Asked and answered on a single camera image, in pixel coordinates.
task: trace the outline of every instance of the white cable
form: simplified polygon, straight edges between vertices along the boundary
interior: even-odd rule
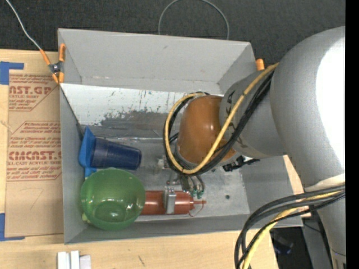
[[[170,4],[168,4],[166,6],[166,8],[162,11],[162,14],[159,18],[159,21],[158,21],[158,35],[161,35],[161,30],[160,30],[160,27],[161,27],[161,22],[162,22],[162,18],[163,18],[163,15],[164,13],[167,11],[168,8],[170,8],[170,6],[172,6],[173,4],[177,3],[178,1],[181,1],[181,0],[173,0]],[[229,40],[229,23],[228,23],[228,20],[227,18],[225,17],[225,15],[223,14],[223,12],[213,3],[207,1],[207,0],[199,0],[199,1],[202,1],[204,3],[207,3],[208,5],[212,6],[213,8],[215,8],[219,14],[222,16],[224,22],[225,22],[225,25],[227,26],[227,40]]]
[[[19,21],[19,23],[20,23],[20,25],[21,25],[21,28],[22,28],[22,30],[24,31],[25,35],[30,39],[31,42],[34,43],[34,45],[35,45],[39,50],[41,50],[41,47],[39,46],[39,44],[36,43],[36,41],[27,33],[27,31],[26,31],[26,29],[25,29],[25,27],[24,27],[24,24],[22,24],[22,22],[21,22],[21,19],[20,19],[20,17],[19,17],[19,14],[17,14],[17,12],[16,12],[15,8],[13,7],[13,5],[11,4],[11,2],[10,2],[9,0],[5,0],[5,1],[9,4],[10,8],[13,10],[13,12],[14,12],[16,18],[18,19],[18,21]]]

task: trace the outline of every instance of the blue tape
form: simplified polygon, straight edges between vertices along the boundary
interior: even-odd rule
[[[5,238],[4,236],[4,230],[5,230],[5,214],[0,214],[0,242],[1,241],[8,241],[8,240],[21,240],[25,237],[11,237],[11,238]]]
[[[9,84],[9,70],[24,69],[24,63],[0,62],[0,85]]]

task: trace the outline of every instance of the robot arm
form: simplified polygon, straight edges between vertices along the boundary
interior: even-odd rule
[[[290,50],[277,67],[268,71],[267,78],[255,84],[257,90],[249,92],[235,111],[225,131],[225,141],[231,140],[251,103],[259,93],[262,94],[255,111],[233,141],[231,150],[235,153],[224,157],[218,165],[230,163],[239,156],[263,159],[287,154],[305,191],[343,184],[344,52],[345,27],[309,37]],[[191,102],[187,107],[190,110],[183,114],[176,147],[176,155],[182,164],[193,168],[200,163],[204,154],[191,158],[200,150],[208,152],[220,127],[226,127],[225,122],[236,102],[259,74],[253,73],[232,85],[219,105],[211,97],[200,98],[209,100],[207,106],[201,106],[200,99]],[[201,114],[191,115],[191,112],[196,112],[193,109],[195,105],[199,105]],[[206,109],[209,109],[206,119],[198,118],[204,115]],[[206,131],[207,136],[198,135]],[[318,213],[326,230],[333,266],[335,269],[345,268],[345,199],[320,209]]]

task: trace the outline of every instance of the cardboard sheet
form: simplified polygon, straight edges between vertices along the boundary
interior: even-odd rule
[[[6,100],[5,236],[62,233],[59,87],[39,52],[0,50],[0,60],[24,63],[10,70]]]

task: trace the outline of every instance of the white plastic piece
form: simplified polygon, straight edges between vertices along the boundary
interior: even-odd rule
[[[79,251],[71,251],[71,267],[70,269],[80,269],[80,252]]]
[[[57,269],[91,269],[91,257],[80,256],[79,251],[58,252]]]
[[[57,253],[57,269],[71,269],[69,253],[65,251]]]
[[[339,174],[334,177],[319,181],[318,183],[316,183],[312,186],[306,187],[304,190],[306,192],[317,191],[320,189],[325,189],[325,188],[329,188],[329,187],[333,187],[333,186],[342,185],[345,182],[346,182],[346,175],[343,173],[343,174]]]
[[[80,269],[91,269],[91,256],[80,256]]]

